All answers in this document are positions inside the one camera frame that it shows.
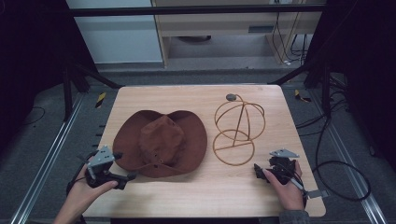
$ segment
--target aluminum rail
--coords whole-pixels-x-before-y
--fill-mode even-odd
[[[55,163],[59,152],[61,151],[62,146],[64,145],[64,141],[66,136],[68,135],[71,127],[73,126],[74,121],[76,120],[76,116],[78,111],[81,108],[81,103],[83,100],[84,94],[79,93],[78,98],[76,99],[74,105],[74,112],[72,113],[71,117],[68,121],[64,122],[60,131],[58,132],[57,136],[55,137],[54,142],[52,143],[51,148],[49,149],[49,153],[47,157],[44,159],[43,164],[41,165],[40,169],[38,170],[37,175],[35,176],[35,180],[33,181],[31,187],[25,194],[18,210],[15,212],[14,216],[10,220],[12,224],[23,224],[28,219],[30,212],[32,211],[35,201],[38,198],[41,190],[44,187],[44,184],[47,180],[47,177],[50,174],[51,168]]]

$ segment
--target gray floor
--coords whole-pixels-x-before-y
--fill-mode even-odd
[[[170,61],[166,68],[139,68],[132,73],[107,71],[103,75],[124,85],[262,84],[286,75],[300,63],[276,63],[268,43],[259,35],[212,36],[207,42],[185,42],[175,38],[172,45]],[[317,96],[320,96],[319,88],[305,90],[301,84],[302,80],[304,74],[283,86],[296,124],[321,113],[319,100],[307,103],[295,99],[295,89],[300,90],[303,97],[317,99]],[[86,155],[94,150],[100,141],[98,135],[103,132],[102,125],[106,124],[117,90],[111,90],[93,79],[89,81],[92,84],[89,93],[74,94],[76,101],[81,99],[76,121],[72,123],[35,205],[29,211],[30,220],[51,220],[56,216],[65,198],[66,184],[79,166],[76,156]],[[94,108],[98,95],[103,91],[106,92],[103,105],[101,108]],[[343,100],[343,95],[334,95],[333,99],[334,103],[338,102]],[[10,144],[7,156],[1,158],[0,178],[3,181],[0,186],[0,219],[4,222],[8,222],[17,211],[62,128],[62,85],[38,94],[35,106],[26,122],[36,119],[38,121],[23,125]],[[396,190],[396,175],[384,159],[370,156],[367,142],[346,108],[347,104],[340,104],[334,109],[331,126],[323,135],[319,148],[319,161],[352,161],[370,180],[372,194],[363,202],[350,202],[331,193],[332,196],[324,199],[326,215],[313,217],[313,223],[396,223],[396,196],[393,194]],[[324,120],[321,120],[299,129],[299,134],[318,132],[323,122]],[[301,140],[310,165],[314,167],[318,134],[301,136]],[[323,167],[320,172],[325,181],[337,191],[350,197],[361,196],[356,193],[359,180],[353,179],[356,175],[351,174],[344,166],[329,165]],[[316,178],[319,188],[326,189],[317,175]],[[385,220],[374,220],[378,216],[367,215],[370,211],[383,215]],[[272,219],[262,219],[262,223],[272,222]]]

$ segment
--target black device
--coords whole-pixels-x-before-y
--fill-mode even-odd
[[[113,165],[113,161],[118,160],[121,157],[121,153],[112,154],[107,146],[90,153],[86,159],[82,159],[83,163],[76,172],[73,180],[69,182],[67,186],[67,193],[76,183],[76,178],[85,164],[87,164],[87,170],[84,175],[87,180],[87,184],[91,188],[97,188],[108,181],[115,180],[119,184],[114,189],[125,189],[127,182],[136,178],[137,172],[131,172],[127,176],[112,174],[109,169],[111,165]]]
[[[270,155],[273,156],[269,160],[271,169],[267,170],[273,173],[281,184],[286,185],[292,178],[296,176],[296,160],[291,161],[289,158],[298,158],[300,156],[291,151],[288,151],[285,148],[277,151],[272,151],[270,152]],[[264,179],[269,183],[268,179],[264,175],[264,172],[262,171],[262,168],[256,163],[254,164],[254,171],[256,172],[257,178]]]
[[[269,162],[272,168],[266,170],[273,173],[282,185],[286,185],[294,178],[296,160],[291,161],[289,158],[272,157]],[[254,164],[254,171],[256,172],[257,178],[264,179],[269,183],[262,168],[256,163]]]

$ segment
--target copper wire frame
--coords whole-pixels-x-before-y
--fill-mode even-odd
[[[216,135],[215,139],[213,140],[213,152],[215,153],[216,157],[217,157],[220,161],[222,161],[222,162],[224,162],[224,163],[226,163],[226,164],[228,164],[228,165],[238,166],[238,165],[246,164],[246,163],[249,162],[249,161],[253,158],[253,156],[254,156],[255,146],[254,146],[253,140],[256,139],[256,138],[258,138],[260,135],[262,135],[262,133],[263,133],[264,130],[265,130],[265,111],[264,111],[264,109],[262,108],[262,106],[260,106],[260,105],[258,105],[258,104],[252,104],[252,103],[249,103],[249,102],[244,101],[240,95],[237,95],[237,94],[236,94],[235,96],[236,96],[236,97],[239,97],[240,100],[235,100],[235,101],[232,101],[232,102],[226,102],[226,103],[222,104],[221,106],[219,106],[219,108],[216,110],[216,113],[215,113],[215,124],[216,124],[216,127],[218,128],[218,130],[220,131],[220,133],[219,133],[218,135]],[[241,104],[235,105],[235,106],[233,106],[233,107],[227,109],[227,110],[224,111],[224,112],[219,116],[219,118],[217,119],[218,112],[219,112],[219,110],[220,110],[224,105],[227,105],[227,104],[230,104],[230,103],[235,103],[235,102],[240,102]],[[262,114],[262,120],[263,120],[262,130],[260,131],[259,134],[257,134],[257,135],[254,136],[254,137],[251,137],[251,136],[250,136],[250,118],[249,118],[249,115],[248,115],[247,105],[252,105],[253,107],[255,107],[255,108]],[[229,111],[231,111],[231,110],[233,110],[233,109],[235,109],[235,108],[237,108],[237,107],[239,107],[239,106],[242,106],[242,107],[241,107],[241,113],[239,114],[239,120],[238,120],[236,129],[227,129],[227,130],[222,131],[222,130],[220,129],[220,127],[219,127],[219,121],[220,121],[220,119],[221,119],[226,113],[228,113]],[[242,118],[242,115],[243,115],[244,111],[245,111],[246,114],[247,114],[247,133],[244,133],[244,132],[242,132],[242,131],[239,130],[239,126],[240,126],[240,123],[241,123],[241,118]],[[234,132],[235,135],[234,135],[233,137],[231,137],[230,135],[226,134],[227,132]],[[247,139],[243,139],[243,140],[237,139],[236,136],[237,136],[239,133],[243,134]],[[219,137],[220,135],[223,135],[223,136],[225,136],[225,137],[230,138],[231,140],[233,140],[233,144],[232,144],[231,146],[228,146],[228,147],[216,148],[216,140],[218,139],[218,137]],[[217,152],[218,150],[223,150],[223,149],[228,149],[228,148],[233,148],[233,147],[240,147],[240,146],[244,146],[244,145],[252,145],[251,155],[250,155],[250,157],[249,157],[246,161],[242,161],[242,162],[238,162],[238,163],[228,162],[228,161],[224,160],[223,158],[221,158],[221,157],[219,156],[218,152]]]

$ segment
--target brown cowboy hat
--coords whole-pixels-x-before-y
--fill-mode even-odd
[[[183,175],[195,170],[204,158],[207,136],[194,113],[178,110],[164,115],[141,110],[128,118],[114,139],[116,160],[128,172],[148,177]]]

